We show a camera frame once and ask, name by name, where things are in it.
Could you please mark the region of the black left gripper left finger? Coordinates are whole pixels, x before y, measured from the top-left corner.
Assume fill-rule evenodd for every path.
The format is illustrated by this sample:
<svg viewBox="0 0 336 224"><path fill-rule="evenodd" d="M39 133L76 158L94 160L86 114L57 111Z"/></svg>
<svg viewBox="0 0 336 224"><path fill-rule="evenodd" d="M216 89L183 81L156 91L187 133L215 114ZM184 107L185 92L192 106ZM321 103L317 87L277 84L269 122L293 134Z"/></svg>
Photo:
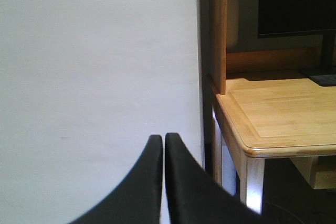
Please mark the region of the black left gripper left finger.
<svg viewBox="0 0 336 224"><path fill-rule="evenodd" d="M121 183L72 223L159 223L162 183L162 137L151 135Z"/></svg>

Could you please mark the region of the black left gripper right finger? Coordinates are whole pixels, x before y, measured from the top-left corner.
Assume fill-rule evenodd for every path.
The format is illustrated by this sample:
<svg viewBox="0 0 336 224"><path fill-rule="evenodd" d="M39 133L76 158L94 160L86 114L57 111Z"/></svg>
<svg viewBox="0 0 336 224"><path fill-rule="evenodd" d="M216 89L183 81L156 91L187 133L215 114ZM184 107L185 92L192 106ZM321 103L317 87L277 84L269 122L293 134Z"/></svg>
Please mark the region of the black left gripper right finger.
<svg viewBox="0 0 336 224"><path fill-rule="evenodd" d="M201 168L177 133L165 136L165 188L171 223L265 223Z"/></svg>

